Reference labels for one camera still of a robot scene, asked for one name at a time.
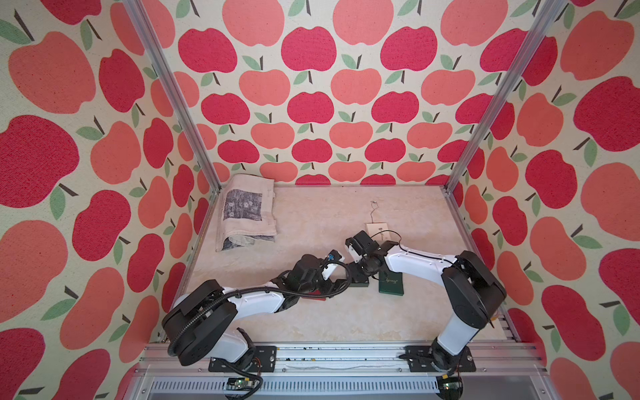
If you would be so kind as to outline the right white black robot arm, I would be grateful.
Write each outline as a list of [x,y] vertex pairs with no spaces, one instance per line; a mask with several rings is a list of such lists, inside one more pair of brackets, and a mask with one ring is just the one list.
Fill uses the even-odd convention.
[[345,240],[355,264],[368,276],[381,271],[428,280],[445,288],[453,314],[432,344],[433,358],[461,355],[506,299],[507,291],[483,260],[471,251],[444,256],[376,242],[365,231]]

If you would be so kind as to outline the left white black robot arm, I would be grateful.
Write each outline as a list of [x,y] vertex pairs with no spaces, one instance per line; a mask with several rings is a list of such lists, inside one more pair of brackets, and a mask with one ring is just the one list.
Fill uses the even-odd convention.
[[336,250],[326,258],[305,254],[293,269],[261,286],[225,288],[215,279],[207,280],[176,301],[164,317],[168,355],[185,367],[203,358],[215,358],[245,370],[257,348],[243,329],[229,330],[233,322],[287,311],[302,298],[333,298],[344,293],[352,281],[349,266]]

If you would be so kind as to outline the green jewelry box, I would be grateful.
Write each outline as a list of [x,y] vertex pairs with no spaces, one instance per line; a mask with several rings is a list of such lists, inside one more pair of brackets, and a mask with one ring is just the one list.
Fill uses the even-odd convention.
[[401,273],[381,271],[378,274],[378,292],[385,295],[403,296],[403,275]]

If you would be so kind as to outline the cream lift-off box lid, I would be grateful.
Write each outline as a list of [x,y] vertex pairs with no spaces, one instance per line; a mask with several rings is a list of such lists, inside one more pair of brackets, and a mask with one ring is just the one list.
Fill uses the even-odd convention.
[[391,240],[392,236],[386,223],[367,223],[365,225],[368,236],[376,241],[384,242]]

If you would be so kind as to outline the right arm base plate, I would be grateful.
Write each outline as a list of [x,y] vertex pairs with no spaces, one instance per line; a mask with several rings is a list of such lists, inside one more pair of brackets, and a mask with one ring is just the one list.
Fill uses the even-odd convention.
[[411,373],[474,373],[477,367],[468,346],[460,354],[451,355],[436,346],[406,346],[398,358],[407,362]]

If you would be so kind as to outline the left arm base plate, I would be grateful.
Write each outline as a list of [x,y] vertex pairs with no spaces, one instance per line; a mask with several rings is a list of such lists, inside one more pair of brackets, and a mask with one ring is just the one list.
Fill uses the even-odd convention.
[[208,366],[210,373],[233,373],[236,369],[245,373],[273,373],[278,348],[276,346],[252,346],[231,368],[221,359],[211,358]]

